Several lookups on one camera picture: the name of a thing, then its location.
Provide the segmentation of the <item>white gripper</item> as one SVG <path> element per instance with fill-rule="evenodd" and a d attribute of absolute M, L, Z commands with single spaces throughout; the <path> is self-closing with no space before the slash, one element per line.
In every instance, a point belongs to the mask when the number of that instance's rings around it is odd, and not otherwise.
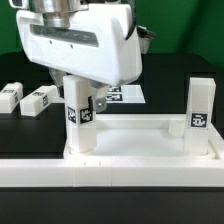
<path fill-rule="evenodd" d="M 89 106 L 96 113 L 107 108 L 108 85 L 131 83 L 142 72 L 128 4 L 91 4 L 70 15 L 68 28 L 47 27 L 41 14 L 29 10 L 19 10 L 16 21 L 25 54 L 30 61 L 50 67 L 60 97 L 66 73 L 101 82 L 90 84 Z"/>

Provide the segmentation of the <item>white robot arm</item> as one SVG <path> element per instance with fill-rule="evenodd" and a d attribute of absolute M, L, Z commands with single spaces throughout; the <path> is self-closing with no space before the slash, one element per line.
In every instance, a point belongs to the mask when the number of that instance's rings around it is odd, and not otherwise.
<path fill-rule="evenodd" d="M 134 10 L 117 0 L 8 0 L 27 58 L 50 70 L 57 86 L 71 74 L 90 81 L 89 101 L 106 109 L 110 86 L 140 76 L 142 61 Z"/>

